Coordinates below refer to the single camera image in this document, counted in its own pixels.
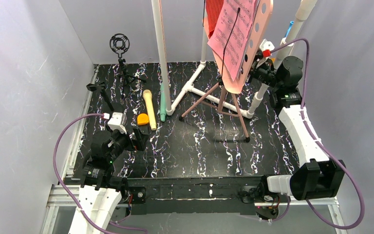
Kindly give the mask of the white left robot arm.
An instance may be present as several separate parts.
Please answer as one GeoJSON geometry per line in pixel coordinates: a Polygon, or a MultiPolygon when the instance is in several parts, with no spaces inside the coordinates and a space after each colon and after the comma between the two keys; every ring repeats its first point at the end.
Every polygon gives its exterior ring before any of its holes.
{"type": "Polygon", "coordinates": [[[149,133],[134,128],[133,134],[119,130],[97,131],[84,158],[78,205],[69,229],[71,234],[105,232],[119,201],[128,195],[128,183],[114,177],[114,162],[124,151],[144,151],[149,133]]]}

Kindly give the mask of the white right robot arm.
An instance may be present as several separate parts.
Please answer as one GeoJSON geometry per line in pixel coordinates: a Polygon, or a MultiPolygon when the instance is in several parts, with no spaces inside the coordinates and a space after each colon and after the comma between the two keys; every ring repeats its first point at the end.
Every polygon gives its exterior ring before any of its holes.
{"type": "Polygon", "coordinates": [[[258,186],[261,196],[291,195],[297,200],[335,197],[345,175],[344,162],[331,160],[319,147],[318,137],[308,130],[310,122],[301,106],[298,82],[303,76],[303,61],[287,56],[278,69],[271,59],[261,60],[251,77],[272,87],[270,103],[285,126],[299,157],[299,169],[292,175],[265,175],[258,186]]]}

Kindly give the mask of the pink music stand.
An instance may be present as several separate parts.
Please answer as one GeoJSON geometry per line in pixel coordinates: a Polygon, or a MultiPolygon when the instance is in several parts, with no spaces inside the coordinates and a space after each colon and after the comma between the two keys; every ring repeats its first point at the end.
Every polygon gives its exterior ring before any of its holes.
{"type": "Polygon", "coordinates": [[[262,49],[263,34],[273,12],[272,0],[210,0],[207,4],[207,17],[204,19],[205,37],[211,48],[220,72],[219,81],[207,92],[201,92],[184,113],[188,113],[200,103],[215,108],[218,113],[226,114],[224,108],[233,112],[242,125],[246,142],[250,136],[244,118],[253,113],[241,110],[237,96],[249,77],[256,56],[269,54],[269,49],[262,49]]]}

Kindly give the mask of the pink sheet music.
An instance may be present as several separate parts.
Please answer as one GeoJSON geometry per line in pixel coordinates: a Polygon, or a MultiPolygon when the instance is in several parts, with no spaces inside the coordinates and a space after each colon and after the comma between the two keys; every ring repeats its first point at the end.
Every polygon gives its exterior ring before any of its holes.
{"type": "Polygon", "coordinates": [[[224,0],[209,47],[224,62],[232,80],[236,80],[255,17],[256,0],[224,0]]]}

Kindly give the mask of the black tripod shock mount stand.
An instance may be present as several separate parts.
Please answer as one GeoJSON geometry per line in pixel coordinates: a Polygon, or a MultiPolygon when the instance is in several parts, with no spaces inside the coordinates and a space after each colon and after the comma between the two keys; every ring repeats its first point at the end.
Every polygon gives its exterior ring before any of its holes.
{"type": "Polygon", "coordinates": [[[125,65],[126,60],[123,58],[123,54],[125,54],[130,48],[130,40],[126,35],[122,33],[114,34],[110,38],[109,46],[118,57],[119,69],[121,70],[121,77],[123,79],[121,99],[124,100],[126,98],[126,90],[129,92],[130,86],[134,81],[138,80],[143,84],[145,84],[147,81],[128,73],[125,65]]]}

